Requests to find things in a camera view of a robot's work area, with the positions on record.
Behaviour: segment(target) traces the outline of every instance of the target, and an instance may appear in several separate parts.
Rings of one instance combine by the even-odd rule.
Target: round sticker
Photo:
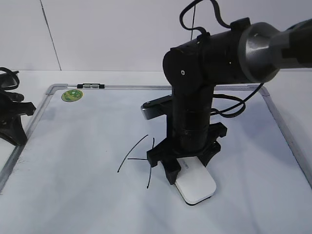
[[[78,89],[68,90],[62,95],[62,100],[66,102],[78,101],[82,98],[83,92]]]

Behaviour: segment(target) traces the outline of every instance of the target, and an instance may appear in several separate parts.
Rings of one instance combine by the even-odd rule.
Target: black cable
[[[147,135],[145,135],[144,137],[142,137],[142,139],[141,140],[139,140],[135,145],[134,145],[134,147],[132,147],[132,149],[126,154],[126,156],[125,156],[125,158],[123,159],[123,161],[121,162],[121,165],[119,166],[119,168],[118,168],[118,170],[117,170],[117,172],[119,172],[120,171],[120,169],[121,169],[121,166],[123,165],[123,163],[124,163],[124,161],[126,160],[126,158],[127,158],[127,156],[129,155],[129,153],[131,153],[131,151],[141,142],[141,141],[143,141],[143,139],[145,138],[145,137],[147,137],[148,136],[148,134]]]
[[[0,80],[0,88],[2,90],[13,90],[13,89],[16,89],[18,88],[19,84],[20,84],[20,79],[18,78],[18,76],[16,75],[16,73],[18,72],[12,72],[10,69],[7,69],[5,67],[0,67],[0,71],[2,72],[5,72],[6,74],[10,75],[11,78],[16,82],[16,85],[13,85],[12,87],[2,87],[1,88],[1,85],[2,85],[2,82]]]
[[[193,11],[192,28],[194,28],[195,13],[196,13],[196,5],[194,6],[194,11]],[[192,29],[192,32],[191,32],[191,40],[193,40],[193,31],[194,31],[194,29]]]
[[[154,148],[155,145],[155,138],[153,137],[153,145],[152,145],[152,149]],[[152,166],[150,165],[150,175],[148,177],[148,183],[146,188],[148,189],[148,187],[150,186],[150,182],[151,182],[151,176],[152,176]]]
[[[215,15],[215,18],[216,18],[216,21],[222,26],[222,27],[225,27],[225,28],[231,28],[230,25],[226,24],[222,17],[221,17],[221,12],[220,12],[220,7],[219,7],[219,4],[217,3],[216,0],[210,0],[211,3],[213,4],[213,7],[214,7],[214,15]]]
[[[234,105],[234,106],[231,106],[231,107],[229,107],[229,108],[227,108],[227,109],[224,109],[224,110],[222,110],[222,111],[219,111],[218,109],[216,109],[216,108],[212,108],[212,113],[210,114],[211,116],[214,116],[214,115],[221,115],[221,116],[223,116],[223,117],[225,117],[225,118],[233,118],[233,117],[236,117],[236,116],[238,116],[238,115],[240,115],[244,110],[245,110],[245,108],[246,108],[246,101],[248,101],[253,95],[255,95],[260,89],[261,89],[261,87],[263,86],[263,83],[261,83],[261,84],[259,84],[259,86],[251,93],[251,94],[249,94],[244,100],[241,100],[240,98],[238,98],[238,97],[235,97],[236,98],[236,100],[240,100],[239,101],[239,103],[238,104],[236,104],[236,105]],[[228,95],[225,95],[227,98],[226,99],[230,99],[230,100],[235,100],[235,99],[231,99],[231,98],[228,98],[228,97],[232,97],[233,98],[233,96],[228,96]],[[233,110],[233,109],[235,109],[236,107],[238,107],[238,106],[240,106],[240,105],[243,105],[243,107],[240,109],[240,110],[238,110],[237,112],[235,112],[235,113],[232,113],[232,114],[224,114],[225,112],[228,112],[228,111],[230,111],[230,110]]]
[[[234,118],[234,117],[240,115],[241,113],[243,113],[244,110],[246,109],[246,104],[244,103],[244,101],[242,99],[240,99],[238,97],[225,95],[225,94],[214,94],[213,97],[214,98],[221,98],[221,99],[238,101],[239,103],[242,103],[242,107],[238,111],[236,111],[234,113],[231,113],[231,114],[224,114],[224,113],[221,113],[218,109],[212,108],[211,109],[211,112],[212,112],[211,115],[214,115],[214,113],[218,113],[219,115],[221,115],[224,118]]]
[[[188,31],[193,31],[193,30],[198,30],[201,32],[201,34],[206,34],[206,30],[203,28],[203,27],[194,27],[192,26],[192,28],[188,28],[185,26],[184,24],[184,21],[183,21],[183,18],[184,18],[184,15],[190,10],[192,9],[193,7],[195,7],[198,3],[200,3],[201,1],[203,0],[194,0],[192,1],[187,7],[185,7],[181,13],[180,13],[180,17],[179,17],[179,20],[180,20],[180,24],[182,26],[182,28],[184,28],[185,30],[188,30]],[[214,7],[214,15],[215,15],[215,18],[216,18],[216,21],[223,27],[225,28],[231,28],[230,25],[226,24],[222,17],[221,17],[221,12],[220,12],[220,7],[219,7],[219,4],[217,3],[216,0],[210,0],[210,2],[212,3],[213,7]]]

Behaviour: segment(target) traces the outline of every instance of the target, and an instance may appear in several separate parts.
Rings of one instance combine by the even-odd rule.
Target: black mount
[[[10,74],[0,74],[0,138],[13,145],[24,145],[27,137],[20,116],[32,116],[36,108],[31,102],[21,103],[24,100],[22,94],[5,91],[18,86],[18,83],[15,83],[14,88],[5,86],[10,79],[12,79]]]
[[[177,158],[196,156],[206,167],[212,157],[221,150],[217,138],[225,137],[227,133],[227,128],[222,123],[209,124],[209,131],[204,147],[199,151],[186,152],[180,147],[177,147],[174,140],[172,103],[172,96],[170,95],[148,101],[142,105],[143,113],[147,119],[153,119],[161,115],[167,116],[167,137],[147,152],[147,159],[151,167],[155,167],[159,161],[162,163],[170,184],[175,183],[177,175],[181,170]]]

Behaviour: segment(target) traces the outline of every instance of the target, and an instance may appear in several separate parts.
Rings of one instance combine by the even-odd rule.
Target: white surface
[[[39,0],[5,0],[0,8],[0,66],[59,70]]]
[[[186,203],[195,205],[215,193],[215,181],[197,157],[179,158],[178,162],[181,171],[175,185]]]
[[[312,191],[258,94],[220,139],[208,165],[215,195],[187,206],[161,166],[146,183],[152,139],[165,135],[165,117],[145,121],[140,104],[169,91],[84,91],[65,103],[58,91],[0,196],[6,234],[77,233],[311,233]],[[245,97],[246,92],[226,92]],[[231,102],[214,101],[223,109]]]
[[[73,71],[21,71],[17,91],[25,101],[38,106],[44,93],[55,83],[105,83],[119,85],[169,85],[162,72],[73,72]],[[279,72],[266,83],[271,98],[291,129],[312,168],[312,72]],[[30,117],[22,117],[24,126]],[[0,139],[0,167],[10,156],[13,146]]]

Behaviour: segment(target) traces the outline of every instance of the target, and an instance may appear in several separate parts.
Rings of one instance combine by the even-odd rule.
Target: cable
[[[224,98],[224,99],[240,100],[240,101],[239,101],[238,104],[236,104],[234,106],[231,106],[231,107],[229,107],[227,109],[224,109],[222,111],[219,111],[216,108],[212,108],[211,109],[212,113],[210,115],[211,116],[221,115],[222,117],[225,117],[225,118],[233,118],[233,117],[236,117],[236,116],[240,115],[246,109],[246,104],[245,104],[246,101],[248,101],[252,96],[254,96],[261,89],[262,86],[263,86],[263,83],[259,84],[259,86],[251,94],[249,94],[244,100],[241,100],[238,97],[233,97],[233,96],[229,96],[229,95],[224,95],[224,97],[221,97],[218,94],[214,95],[214,98]],[[225,112],[233,110],[233,109],[235,109],[236,107],[238,107],[240,105],[243,105],[243,107],[240,110],[238,110],[237,112],[232,113],[232,114],[224,114]]]
[[[192,20],[192,28],[194,28],[194,22],[195,22],[195,13],[196,13],[196,5],[194,6],[194,11],[193,11],[193,20]],[[191,40],[193,40],[193,29],[191,32]]]
[[[16,85],[13,85],[11,87],[1,87],[2,86],[2,83],[4,81],[1,82],[0,80],[0,88],[2,90],[13,90],[13,89],[16,89],[18,88],[19,84],[20,84],[20,79],[18,78],[18,76],[15,74],[15,73],[18,73],[18,72],[12,72],[10,69],[7,69],[5,67],[0,67],[0,71],[2,72],[5,72],[6,74],[10,75],[11,78],[16,82]]]
[[[189,28],[189,27],[186,27],[185,24],[184,24],[184,21],[183,21],[183,18],[184,18],[184,15],[190,10],[192,9],[193,7],[195,7],[198,3],[200,3],[201,1],[203,0],[194,0],[192,1],[187,7],[185,7],[181,13],[180,13],[180,17],[179,17],[179,20],[180,20],[180,24],[182,26],[182,28],[184,28],[185,30],[188,30],[188,31],[193,31],[193,30],[198,30],[201,32],[201,34],[206,34],[207,31],[203,28],[203,27],[194,27],[194,25],[192,25],[192,28]],[[216,0],[210,0],[210,2],[212,3],[213,7],[214,7],[214,15],[215,15],[215,18],[216,18],[216,21],[223,27],[225,28],[231,28],[230,25],[226,24],[222,17],[221,17],[221,12],[220,12],[220,7],[217,3]]]
[[[123,165],[123,163],[125,162],[125,160],[126,160],[126,158],[127,158],[127,156],[131,153],[131,151],[141,142],[141,141],[143,141],[143,139],[145,138],[145,137],[147,137],[148,136],[148,134],[147,135],[145,135],[144,137],[142,137],[142,139],[141,140],[139,140],[135,145],[134,145],[134,147],[132,147],[132,149],[126,154],[126,156],[125,156],[125,158],[123,159],[123,161],[121,162],[121,165],[119,166],[119,168],[118,168],[118,170],[117,170],[117,172],[119,172],[120,171],[120,169],[121,169],[121,166]]]

